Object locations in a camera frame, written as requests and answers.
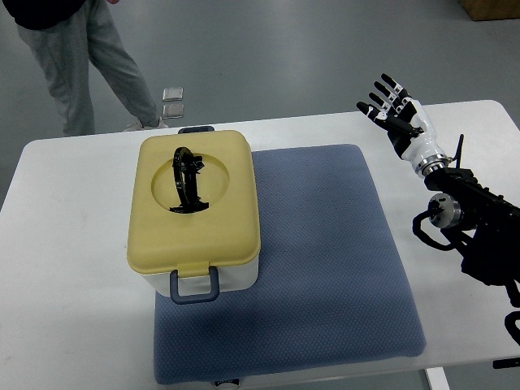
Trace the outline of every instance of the yellow lid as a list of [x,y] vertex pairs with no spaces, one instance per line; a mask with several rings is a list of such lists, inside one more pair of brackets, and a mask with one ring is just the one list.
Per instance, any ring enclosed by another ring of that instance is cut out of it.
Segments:
[[[172,168],[177,148],[202,156],[197,175],[201,202],[209,208],[177,214]],[[128,264],[142,275],[179,271],[209,274],[209,266],[233,267],[260,251],[260,223],[251,149],[232,130],[152,136],[141,145],[128,229]]]

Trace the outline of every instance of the person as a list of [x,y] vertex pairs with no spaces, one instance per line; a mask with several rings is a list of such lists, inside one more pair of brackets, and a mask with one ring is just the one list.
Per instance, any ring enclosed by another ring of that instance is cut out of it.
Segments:
[[45,74],[65,136],[95,133],[89,61],[137,117],[124,131],[167,128],[144,77],[123,48],[106,2],[119,0],[3,0],[19,37]]

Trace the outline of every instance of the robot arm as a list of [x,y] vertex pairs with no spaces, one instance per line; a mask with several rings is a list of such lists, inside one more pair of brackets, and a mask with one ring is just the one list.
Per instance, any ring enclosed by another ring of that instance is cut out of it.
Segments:
[[[450,158],[436,143],[436,131],[421,103],[387,75],[382,75],[388,89],[379,82],[375,87],[386,101],[371,93],[379,106],[359,102],[357,108],[375,124],[387,130],[397,155],[412,164],[415,173],[424,178],[431,191],[440,191],[431,198],[427,211],[413,221],[414,234],[424,243],[439,250],[456,249],[463,257],[461,270],[486,285],[506,287],[512,306],[520,307],[520,209],[489,188],[483,188],[473,172],[460,168],[462,139],[457,157]],[[449,168],[452,161],[456,168]],[[421,222],[440,228],[449,245],[432,240]],[[474,231],[470,236],[465,231]],[[508,315],[505,326],[520,345],[520,330],[515,321],[520,311]]]

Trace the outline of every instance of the shoe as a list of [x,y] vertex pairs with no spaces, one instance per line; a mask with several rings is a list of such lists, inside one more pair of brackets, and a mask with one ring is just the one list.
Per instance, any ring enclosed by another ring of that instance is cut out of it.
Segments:
[[[163,122],[163,118],[159,116],[159,124],[154,128],[169,128],[167,124]],[[140,120],[133,124],[129,124],[127,128],[123,130],[123,132],[135,132],[137,130],[152,130],[154,129],[151,126],[143,126],[143,123],[141,123]]]

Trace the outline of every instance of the blue cushion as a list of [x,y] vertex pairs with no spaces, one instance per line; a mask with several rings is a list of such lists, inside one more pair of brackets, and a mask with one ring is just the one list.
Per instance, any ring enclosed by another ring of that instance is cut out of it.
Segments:
[[410,285],[355,145],[253,153],[258,280],[216,301],[155,305],[160,384],[418,356]]

